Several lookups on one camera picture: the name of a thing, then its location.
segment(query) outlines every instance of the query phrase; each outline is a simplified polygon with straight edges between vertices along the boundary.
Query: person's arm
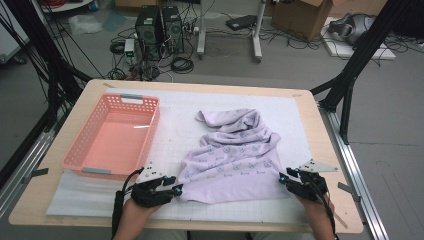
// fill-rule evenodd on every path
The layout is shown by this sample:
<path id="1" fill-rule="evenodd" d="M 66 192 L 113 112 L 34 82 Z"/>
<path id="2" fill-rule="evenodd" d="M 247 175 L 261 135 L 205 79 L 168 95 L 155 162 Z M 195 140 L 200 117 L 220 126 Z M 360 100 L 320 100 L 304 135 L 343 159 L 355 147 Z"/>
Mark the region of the person's arm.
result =
<path id="1" fill-rule="evenodd" d="M 119 227 L 114 240 L 132 240 L 137 238 L 138 234 L 143 230 L 150 215 L 152 215 L 161 206 L 144 208 L 138 206 L 135 201 L 130 198 L 124 204 L 124 209 L 119 222 Z"/>
<path id="2" fill-rule="evenodd" d="M 330 218 L 327 215 L 324 205 L 296 196 L 303 204 L 308 218 L 309 225 L 312 228 L 317 240 L 334 240 L 333 228 Z M 334 212 L 334 205 L 329 202 L 331 210 Z"/>

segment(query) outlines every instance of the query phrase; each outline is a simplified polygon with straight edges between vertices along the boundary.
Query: black cable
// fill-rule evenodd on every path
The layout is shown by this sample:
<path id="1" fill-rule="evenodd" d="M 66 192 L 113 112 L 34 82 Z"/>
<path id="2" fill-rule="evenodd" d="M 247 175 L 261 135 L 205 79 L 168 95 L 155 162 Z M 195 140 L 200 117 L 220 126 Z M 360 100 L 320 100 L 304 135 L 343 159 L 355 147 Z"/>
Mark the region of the black cable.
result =
<path id="1" fill-rule="evenodd" d="M 109 50 L 116 55 L 123 55 L 125 51 L 125 42 L 114 42 L 110 45 Z"/>
<path id="2" fill-rule="evenodd" d="M 38 80 L 40 81 L 40 85 L 41 85 L 41 89 L 43 91 L 44 97 L 48 100 L 46 89 L 44 88 L 44 85 L 41 82 L 41 81 L 48 82 L 47 81 L 47 77 L 46 77 L 45 73 L 39 68 L 39 65 L 37 65 L 36 60 L 33 58 L 33 55 L 35 55 L 35 54 L 29 52 L 29 49 L 26 47 L 26 45 L 23 42 L 22 38 L 19 36 L 19 34 L 17 34 L 14 31 L 12 22 L 9 22 L 9 24 L 8 24 L 4 20 L 5 20 L 5 18 L 3 17 L 3 15 L 0 14 L 0 24 L 3 25 L 3 27 L 6 29 L 6 31 L 8 31 L 9 34 L 16 40 L 16 42 L 18 43 L 18 45 L 27 53 L 27 56 L 28 56 L 29 60 L 31 61 L 32 65 L 35 68 L 35 71 L 37 72 Z"/>
<path id="3" fill-rule="evenodd" d="M 112 57 L 112 69 L 107 73 L 107 77 L 108 79 L 111 80 L 125 80 L 127 78 L 127 76 L 125 75 L 125 72 L 118 68 L 119 63 L 121 63 L 122 58 L 125 55 L 121 55 L 121 57 L 119 58 L 119 61 L 116 62 L 116 58 L 115 58 L 115 54 Z"/>
<path id="4" fill-rule="evenodd" d="M 160 75 L 159 68 L 153 64 L 150 64 L 149 66 L 146 66 L 144 68 L 140 68 L 140 76 L 142 80 L 144 79 L 147 81 L 153 81 L 159 75 Z"/>
<path id="5" fill-rule="evenodd" d="M 171 62 L 171 70 L 179 74 L 187 74 L 193 71 L 194 64 L 193 61 L 188 58 L 176 57 Z"/>
<path id="6" fill-rule="evenodd" d="M 187 48 L 185 48 L 184 53 L 185 53 L 185 54 L 187 54 L 187 58 L 191 59 L 191 56 L 193 55 L 193 52 L 194 52 L 193 44 L 191 44 L 191 42 L 190 42 L 190 40 L 191 40 L 191 39 L 185 38 L 184 40 L 186 40 L 186 43 L 187 43 L 188 45 L 190 45 L 190 49 L 191 49 L 190 54 L 188 54 L 188 53 L 186 52 L 186 51 L 187 51 Z"/>
<path id="7" fill-rule="evenodd" d="M 43 1 L 43 3 L 44 3 L 44 9 L 47 9 L 47 11 L 49 12 L 49 14 L 52 14 L 53 12 L 52 12 L 51 6 L 50 6 L 50 5 L 48 5 L 48 4 L 47 4 L 46 2 L 44 2 L 44 1 Z M 54 39 L 56 40 L 56 43 L 57 43 L 57 45 L 59 46 L 59 48 L 60 48 L 60 50 L 61 50 L 61 52 L 62 52 L 62 56 L 64 56 L 64 57 L 65 57 L 65 60 L 66 60 L 67 62 L 70 62 L 70 63 L 71 63 L 71 65 L 72 65 L 72 66 L 74 66 L 74 63 L 73 63 L 72 58 L 71 58 L 71 55 L 69 54 L 69 51 L 68 51 L 68 47 L 66 46 L 65 40 L 63 39 L 62 31 L 59 29 L 56 19 L 54 19 L 54 23 L 56 24 L 56 29 L 58 29 L 58 30 L 59 30 L 60 39 L 62 40 L 63 45 L 64 45 L 64 48 L 66 49 L 66 52 L 67 52 L 67 54 L 68 54 L 68 55 L 66 55 L 66 54 L 65 54 L 65 51 L 63 50 L 62 45 L 59 43 L 59 40 L 58 40 L 57 38 L 54 38 Z M 47 25 L 48 25 L 48 27 L 49 27 L 50 31 L 52 31 L 52 32 L 53 32 L 53 29 L 52 29 L 52 27 L 50 26 L 50 24 L 49 24 L 49 23 L 47 23 Z"/>
<path id="8" fill-rule="evenodd" d="M 224 33 L 224 34 L 227 34 L 227 35 L 246 36 L 247 37 L 252 33 L 252 29 L 250 29 L 249 32 L 247 32 L 247 33 L 237 33 L 237 32 L 234 33 L 234 32 L 229 32 L 229 31 L 222 30 L 222 29 L 211 29 L 211 30 L 206 31 L 206 34 L 208 34 L 208 33 L 209 34 L 210 33 Z"/>
<path id="9" fill-rule="evenodd" d="M 65 30 L 65 33 L 68 35 L 68 37 L 71 38 L 71 40 L 75 43 L 75 45 L 77 46 L 77 48 L 81 51 L 81 53 L 85 56 L 85 58 L 88 60 L 88 62 L 90 62 L 91 66 L 93 66 L 93 68 L 97 71 L 98 74 L 100 74 L 100 76 L 104 79 L 105 77 L 100 73 L 99 69 L 97 69 L 97 67 L 94 65 L 94 63 L 91 61 L 91 59 L 87 56 L 87 54 L 85 54 L 85 52 L 81 49 L 81 47 L 77 44 L 77 42 L 74 40 L 74 38 L 71 36 L 71 34 L 69 34 L 68 31 Z"/>
<path id="10" fill-rule="evenodd" d="M 37 62 L 39 64 L 39 66 L 42 67 L 45 72 L 47 72 L 47 68 L 45 67 L 43 60 L 41 60 L 41 58 L 39 56 L 37 56 L 31 49 L 26 47 L 26 43 L 25 43 L 24 39 L 15 31 L 13 24 L 12 24 L 12 21 L 10 20 L 9 14 L 6 11 L 5 6 L 3 5 L 3 3 L 1 5 L 2 5 L 2 8 L 3 8 L 3 11 L 7 15 L 7 18 L 9 19 L 9 22 L 7 22 L 6 18 L 2 14 L 0 14 L 0 20 L 3 20 L 2 21 L 3 27 L 15 39 L 15 41 L 18 43 L 18 45 L 25 51 L 27 56 L 32 57 L 33 61 Z"/>
<path id="11" fill-rule="evenodd" d="M 208 13 L 208 11 L 213 7 L 213 5 L 215 4 L 215 0 L 213 0 L 212 4 L 209 6 L 209 8 L 206 10 L 205 13 L 203 13 L 203 15 L 200 15 L 200 17 L 203 17 L 206 15 L 206 13 Z"/>

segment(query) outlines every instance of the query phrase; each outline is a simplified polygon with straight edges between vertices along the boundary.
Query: cloth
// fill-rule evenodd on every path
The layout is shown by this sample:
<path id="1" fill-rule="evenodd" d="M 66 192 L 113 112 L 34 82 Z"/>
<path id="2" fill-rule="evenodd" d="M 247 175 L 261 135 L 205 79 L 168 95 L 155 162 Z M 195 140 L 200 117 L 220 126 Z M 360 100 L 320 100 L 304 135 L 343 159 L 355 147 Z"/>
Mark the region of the cloth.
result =
<path id="1" fill-rule="evenodd" d="M 280 135 L 257 110 L 200 111 L 196 119 L 217 131 L 204 135 L 200 148 L 182 161 L 180 200 L 214 204 L 287 196 L 278 182 Z"/>

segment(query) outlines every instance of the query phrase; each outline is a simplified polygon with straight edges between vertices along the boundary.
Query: cardboard box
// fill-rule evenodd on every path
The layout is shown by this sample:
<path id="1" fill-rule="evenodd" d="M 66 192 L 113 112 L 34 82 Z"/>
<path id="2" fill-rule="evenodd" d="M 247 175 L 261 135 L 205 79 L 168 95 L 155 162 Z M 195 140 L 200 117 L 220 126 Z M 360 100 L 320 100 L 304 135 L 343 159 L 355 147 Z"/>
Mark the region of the cardboard box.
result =
<path id="1" fill-rule="evenodd" d="M 272 14 L 274 13 L 274 7 L 275 4 L 272 3 L 272 0 L 266 0 L 264 16 L 272 17 Z"/>
<path id="2" fill-rule="evenodd" d="M 346 13 L 365 13 L 377 16 L 386 4 L 387 0 L 349 0 L 336 7 L 330 12 L 331 17 L 343 17 Z"/>
<path id="3" fill-rule="evenodd" d="M 309 42 L 319 36 L 333 5 L 343 2 L 344 0 L 279 2 L 272 15 L 272 26 Z"/>
<path id="4" fill-rule="evenodd" d="M 120 8 L 139 8 L 143 5 L 162 6 L 162 0 L 115 0 L 115 6 Z"/>

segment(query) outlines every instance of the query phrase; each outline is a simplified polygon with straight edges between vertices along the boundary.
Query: power strip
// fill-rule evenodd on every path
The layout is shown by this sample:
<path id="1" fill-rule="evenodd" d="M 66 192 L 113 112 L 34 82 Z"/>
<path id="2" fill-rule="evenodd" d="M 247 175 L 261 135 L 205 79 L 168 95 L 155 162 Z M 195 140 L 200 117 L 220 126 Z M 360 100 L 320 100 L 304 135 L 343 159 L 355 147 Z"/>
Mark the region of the power strip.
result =
<path id="1" fill-rule="evenodd" d="M 128 65 L 133 66 L 137 64 L 137 55 L 135 52 L 134 39 L 125 39 L 124 53 L 125 53 L 125 57 L 127 59 Z"/>

